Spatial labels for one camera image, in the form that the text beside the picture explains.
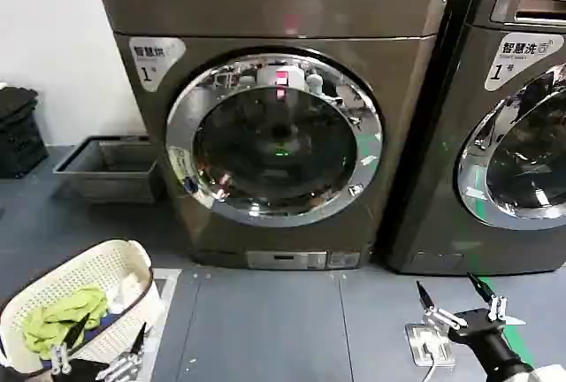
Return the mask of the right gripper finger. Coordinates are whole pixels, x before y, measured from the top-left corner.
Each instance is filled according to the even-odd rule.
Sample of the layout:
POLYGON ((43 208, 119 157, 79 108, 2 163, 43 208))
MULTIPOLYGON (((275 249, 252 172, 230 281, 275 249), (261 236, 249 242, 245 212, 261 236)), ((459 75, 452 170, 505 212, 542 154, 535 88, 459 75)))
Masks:
POLYGON ((489 321, 506 321, 507 298, 505 296, 496 295, 492 288, 474 273, 467 274, 474 289, 482 300, 488 305, 487 318, 489 321))
POLYGON ((419 300, 424 309, 424 321, 432 326, 467 326, 468 323, 462 317, 458 317, 447 310, 439 308, 432 301, 424 285, 417 281, 419 300))

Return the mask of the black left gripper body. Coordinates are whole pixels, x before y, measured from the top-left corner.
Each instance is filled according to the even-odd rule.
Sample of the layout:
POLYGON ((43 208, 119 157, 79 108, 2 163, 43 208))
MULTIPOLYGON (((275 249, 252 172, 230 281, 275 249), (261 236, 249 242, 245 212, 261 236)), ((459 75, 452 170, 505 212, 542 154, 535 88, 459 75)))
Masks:
POLYGON ((35 376, 26 377, 26 381, 59 381, 59 382, 90 382, 96 381, 96 376, 100 371, 106 370, 110 365, 97 361, 83 360, 74 358, 70 361, 71 373, 53 375, 51 372, 50 360, 42 360, 42 372, 35 376))

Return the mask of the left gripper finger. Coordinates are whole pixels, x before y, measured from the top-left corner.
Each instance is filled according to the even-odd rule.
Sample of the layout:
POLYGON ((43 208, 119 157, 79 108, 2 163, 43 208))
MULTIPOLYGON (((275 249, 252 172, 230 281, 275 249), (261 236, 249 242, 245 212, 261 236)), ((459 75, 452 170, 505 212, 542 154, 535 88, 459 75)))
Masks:
POLYGON ((53 345, 50 349, 50 373, 70 374, 72 365, 70 363, 69 351, 85 329, 90 314, 86 314, 79 322, 71 327, 60 345, 53 345))
POLYGON ((97 374, 98 381, 136 381, 142 368, 145 332, 147 324, 141 326, 133 345, 114 359, 108 368, 97 374))

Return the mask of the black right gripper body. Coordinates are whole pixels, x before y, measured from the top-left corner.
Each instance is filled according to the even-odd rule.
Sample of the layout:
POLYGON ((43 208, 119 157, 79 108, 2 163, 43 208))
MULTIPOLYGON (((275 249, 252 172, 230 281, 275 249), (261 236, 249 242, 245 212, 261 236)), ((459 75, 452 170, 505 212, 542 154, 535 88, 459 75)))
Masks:
POLYGON ((468 347, 485 373, 528 373, 529 364, 510 347, 501 321, 490 321, 487 309, 472 309, 455 315, 466 321, 459 329, 450 328, 448 338, 468 347))

